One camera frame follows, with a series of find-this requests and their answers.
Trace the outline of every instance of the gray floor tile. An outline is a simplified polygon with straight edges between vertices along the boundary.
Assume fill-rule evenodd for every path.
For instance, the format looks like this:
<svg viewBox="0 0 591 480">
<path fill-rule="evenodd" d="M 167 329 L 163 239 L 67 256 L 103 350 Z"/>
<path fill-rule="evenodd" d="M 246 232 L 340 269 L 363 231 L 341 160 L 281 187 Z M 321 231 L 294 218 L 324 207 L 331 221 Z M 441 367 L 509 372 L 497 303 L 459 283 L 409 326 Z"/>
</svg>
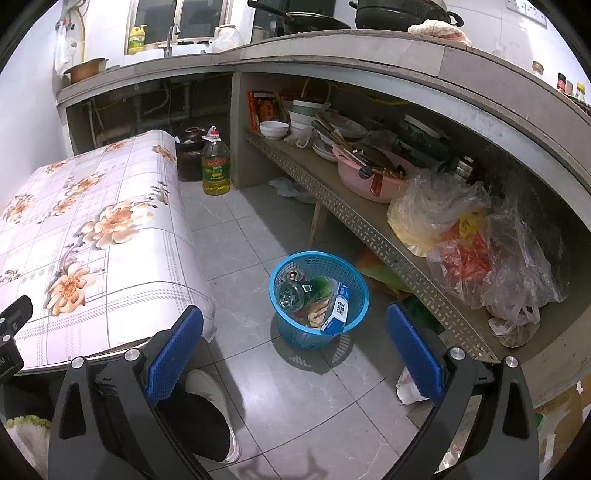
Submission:
<svg viewBox="0 0 591 480">
<path fill-rule="evenodd" d="M 258 215 L 268 210 L 289 207 L 298 202 L 295 199 L 277 195 L 277 191 L 267 184 L 231 190 L 223 197 L 235 219 Z"/>
<path fill-rule="evenodd" d="M 211 473 L 213 480 L 281 480 L 263 455 Z"/>
<path fill-rule="evenodd" d="M 372 290 L 369 310 L 361 323 L 321 350 L 356 400 L 388 375 L 398 378 L 404 368 L 386 331 L 386 309 L 394 301 L 393 297 Z"/>
<path fill-rule="evenodd" d="M 292 208 L 242 218 L 238 225 L 262 262 L 297 252 L 308 244 L 310 228 Z"/>
<path fill-rule="evenodd" d="M 210 280 L 209 287 L 216 301 L 217 333 L 209 345 L 216 362 L 279 335 L 262 265 Z"/>
<path fill-rule="evenodd" d="M 213 363 L 212 354 L 209 351 L 209 346 L 205 339 L 201 337 L 199 343 L 191 353 L 191 357 L 185 367 L 185 371 L 193 370 L 195 368 L 205 367 L 205 365 L 211 365 Z"/>
<path fill-rule="evenodd" d="M 293 349 L 282 338 L 216 365 L 263 452 L 316 427 L 353 401 L 318 352 Z"/>
<path fill-rule="evenodd" d="M 381 480 L 398 460 L 356 404 L 265 456 L 283 479 Z"/>
<path fill-rule="evenodd" d="M 203 191 L 202 181 L 180 181 L 179 185 L 181 187 L 181 196 L 184 199 L 206 195 Z"/>
<path fill-rule="evenodd" d="M 230 423 L 232 424 L 232 428 L 236 434 L 236 439 L 240 444 L 241 454 L 239 460 L 242 462 L 243 460 L 248 460 L 249 458 L 253 458 L 257 455 L 260 455 L 261 450 L 252 438 L 251 433 L 248 431 L 242 418 L 240 417 L 238 410 L 234 406 L 234 403 L 230 399 L 230 395 L 228 395 L 228 391 L 226 386 L 222 382 L 222 378 L 220 377 L 215 365 L 209 365 L 208 367 L 204 367 L 202 370 L 210 374 L 222 387 L 224 395 L 226 397 L 226 405 L 228 407 L 228 415 L 230 417 Z M 205 467 L 208 472 L 213 470 L 224 468 L 222 463 L 217 463 L 212 460 L 208 460 L 203 457 L 198 457 L 199 462 Z"/>
<path fill-rule="evenodd" d="M 193 232 L 193 242 L 199 268 L 207 280 L 259 263 L 235 220 Z"/>
<path fill-rule="evenodd" d="M 401 405 L 396 397 L 396 380 L 389 377 L 358 400 L 366 413 L 394 451 L 402 455 L 418 429 L 406 413 L 412 405 Z"/>
<path fill-rule="evenodd" d="M 200 195 L 183 200 L 185 218 L 191 231 L 234 220 L 221 196 Z"/>
<path fill-rule="evenodd" d="M 273 270 L 275 270 L 275 267 L 277 266 L 277 264 L 286 259 L 287 255 L 282 255 L 279 258 L 273 258 L 272 260 L 267 260 L 266 262 L 263 263 L 263 267 L 265 267 L 265 270 L 267 271 L 267 273 L 269 275 L 271 275 L 273 273 Z"/>
</svg>

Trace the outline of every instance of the peach flower print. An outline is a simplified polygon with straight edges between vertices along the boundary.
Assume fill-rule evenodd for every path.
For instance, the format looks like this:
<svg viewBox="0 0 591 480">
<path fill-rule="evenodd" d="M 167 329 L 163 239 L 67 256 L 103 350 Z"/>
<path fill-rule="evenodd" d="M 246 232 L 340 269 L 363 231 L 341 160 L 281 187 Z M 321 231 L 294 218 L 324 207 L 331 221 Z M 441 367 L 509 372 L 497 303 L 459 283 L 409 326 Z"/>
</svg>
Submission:
<svg viewBox="0 0 591 480">
<path fill-rule="evenodd" d="M 76 197 L 74 195 L 70 195 L 69 197 L 66 197 L 63 200 L 60 200 L 59 202 L 57 202 L 56 206 L 53 207 L 52 215 L 54 215 L 54 216 L 63 215 L 68 210 L 70 210 L 74 206 L 75 203 L 76 203 Z"/>
<path fill-rule="evenodd" d="M 45 171 L 45 173 L 53 173 L 56 170 L 59 170 L 60 168 L 62 168 L 66 163 L 68 163 L 67 160 L 62 160 L 62 161 L 52 163 L 51 165 L 47 166 L 47 170 Z"/>
<path fill-rule="evenodd" d="M 80 305 L 86 305 L 84 287 L 96 281 L 90 268 L 82 267 L 82 262 L 74 262 L 49 289 L 51 300 L 47 308 L 57 317 L 60 313 L 71 313 Z"/>
<path fill-rule="evenodd" d="M 147 203 L 135 203 L 125 200 L 116 205 L 109 205 L 101 214 L 98 222 L 88 222 L 82 227 L 82 241 L 105 249 L 113 242 L 123 244 L 139 234 L 138 227 L 154 218 L 148 211 Z"/>
<path fill-rule="evenodd" d="M 107 176 L 106 173 L 93 173 L 83 179 L 77 181 L 74 185 L 70 187 L 70 189 L 66 192 L 66 195 L 79 195 L 84 193 L 89 188 L 93 187 L 94 185 L 100 183 L 102 179 Z"/>
<path fill-rule="evenodd" d="M 18 222 L 25 210 L 27 210 L 34 201 L 35 196 L 32 194 L 15 195 L 2 218 L 6 221 L 6 223 Z"/>
<path fill-rule="evenodd" d="M 162 155 L 164 157 L 165 160 L 171 161 L 171 162 L 176 162 L 177 159 L 175 158 L 174 155 L 172 155 L 172 153 L 170 153 L 168 150 L 166 150 L 166 148 L 164 147 L 160 147 L 159 145 L 156 147 L 152 147 L 152 151 L 154 153 L 159 153 L 160 155 Z"/>
</svg>

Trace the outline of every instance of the copper pot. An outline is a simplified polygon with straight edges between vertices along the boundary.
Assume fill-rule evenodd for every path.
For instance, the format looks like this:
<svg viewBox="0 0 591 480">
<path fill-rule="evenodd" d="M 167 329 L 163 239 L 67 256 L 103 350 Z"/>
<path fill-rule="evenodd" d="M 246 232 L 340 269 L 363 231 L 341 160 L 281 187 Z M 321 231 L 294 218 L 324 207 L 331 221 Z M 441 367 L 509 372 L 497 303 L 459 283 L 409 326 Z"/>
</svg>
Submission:
<svg viewBox="0 0 591 480">
<path fill-rule="evenodd" d="M 74 65 L 73 67 L 67 69 L 64 72 L 64 75 L 69 73 L 70 83 L 76 83 L 102 72 L 105 69 L 106 63 L 107 59 L 105 58 L 88 60 L 84 63 L 79 63 L 78 65 Z"/>
</svg>

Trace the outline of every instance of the bottle label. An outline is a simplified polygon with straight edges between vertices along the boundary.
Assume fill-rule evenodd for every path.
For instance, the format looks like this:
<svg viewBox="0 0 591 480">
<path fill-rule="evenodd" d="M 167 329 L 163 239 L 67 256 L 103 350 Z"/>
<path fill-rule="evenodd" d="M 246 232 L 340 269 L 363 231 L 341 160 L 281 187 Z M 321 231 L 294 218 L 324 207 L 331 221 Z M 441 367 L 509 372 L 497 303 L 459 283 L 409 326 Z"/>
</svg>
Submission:
<svg viewBox="0 0 591 480">
<path fill-rule="evenodd" d="M 204 158 L 203 180 L 218 182 L 230 178 L 230 162 L 227 157 Z"/>
</svg>

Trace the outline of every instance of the wooden table leg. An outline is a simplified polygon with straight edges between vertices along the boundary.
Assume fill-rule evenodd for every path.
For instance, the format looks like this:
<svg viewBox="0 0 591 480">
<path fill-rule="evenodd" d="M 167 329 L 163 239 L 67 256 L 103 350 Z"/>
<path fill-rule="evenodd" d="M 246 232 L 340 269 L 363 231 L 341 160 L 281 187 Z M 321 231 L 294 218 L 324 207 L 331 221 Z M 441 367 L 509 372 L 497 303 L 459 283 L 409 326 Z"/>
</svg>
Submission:
<svg viewBox="0 0 591 480">
<path fill-rule="evenodd" d="M 310 237 L 308 238 L 308 245 L 310 248 L 314 246 L 320 234 L 322 234 L 324 224 L 326 223 L 327 213 L 328 210 L 326 207 L 322 205 L 322 203 L 316 202 L 316 208 L 314 208 L 314 217 L 312 218 L 312 227 L 310 228 Z"/>
</svg>

